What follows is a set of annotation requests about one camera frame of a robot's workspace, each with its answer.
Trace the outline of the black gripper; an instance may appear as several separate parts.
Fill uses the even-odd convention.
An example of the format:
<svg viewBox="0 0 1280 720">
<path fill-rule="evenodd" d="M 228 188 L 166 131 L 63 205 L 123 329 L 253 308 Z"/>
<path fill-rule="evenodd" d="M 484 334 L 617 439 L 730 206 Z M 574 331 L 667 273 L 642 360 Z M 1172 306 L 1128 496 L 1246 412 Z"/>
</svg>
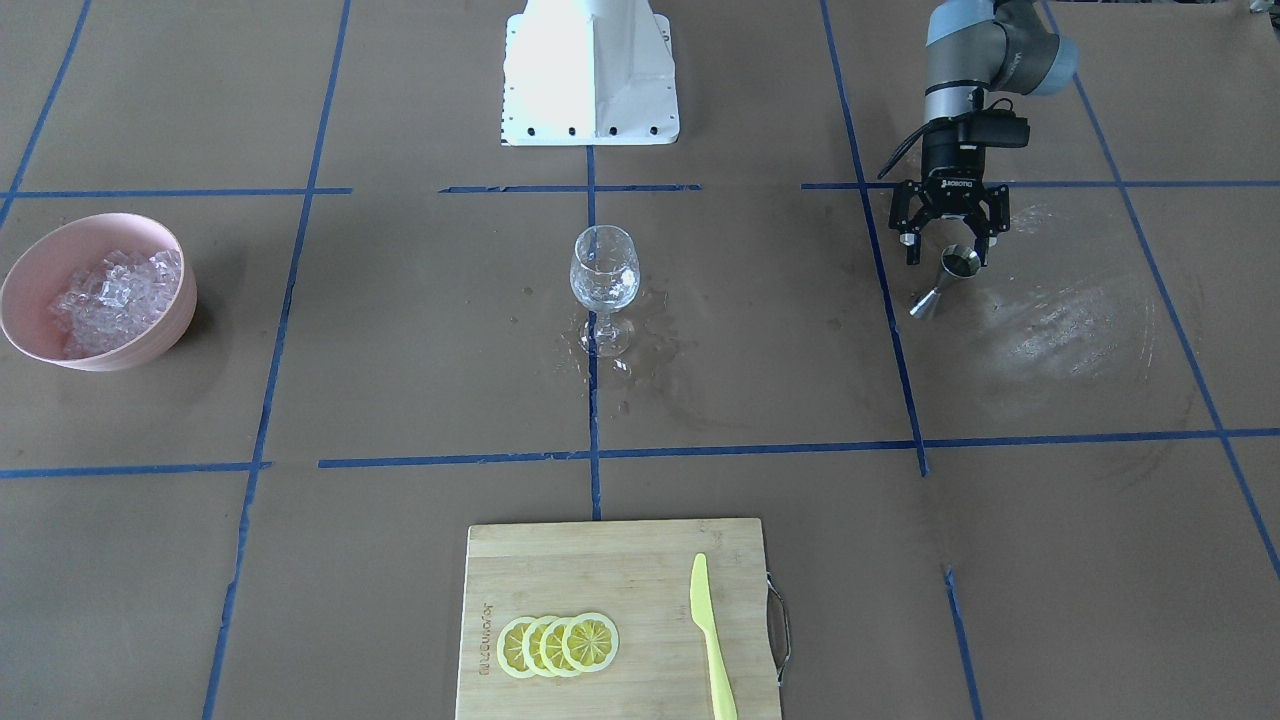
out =
<svg viewBox="0 0 1280 720">
<path fill-rule="evenodd" d="M 988 266 L 991 249 L 1009 231 L 1009 187 L 984 182 L 986 150 L 957 142 L 957 117 L 934 118 L 904 140 L 890 159 L 895 167 L 906 151 L 922 142 L 922 177 L 893 188 L 890 227 L 900 232 L 906 263 L 922 261 L 922 231 L 934 219 L 959 219 L 975 234 L 975 254 Z"/>
</svg>

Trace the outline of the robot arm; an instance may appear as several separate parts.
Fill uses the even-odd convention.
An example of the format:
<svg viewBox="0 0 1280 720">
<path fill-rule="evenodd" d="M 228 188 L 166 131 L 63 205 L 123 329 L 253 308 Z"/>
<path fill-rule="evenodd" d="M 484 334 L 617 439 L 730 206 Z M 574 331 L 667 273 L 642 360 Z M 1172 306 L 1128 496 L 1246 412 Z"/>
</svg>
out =
<svg viewBox="0 0 1280 720">
<path fill-rule="evenodd" d="M 989 247 L 1010 228 L 1010 190 L 986 183 L 986 152 L 1030 141 L 1027 118 L 987 99 L 1059 94 L 1079 58 L 1075 42 L 1051 31 L 1032 1 L 945 1 L 931 13 L 924 122 L 877 174 L 884 178 L 913 147 L 922 149 L 919 179 L 896 183 L 890 209 L 908 264 L 922 260 L 922 234 L 933 220 L 963 222 L 987 264 Z"/>
</svg>

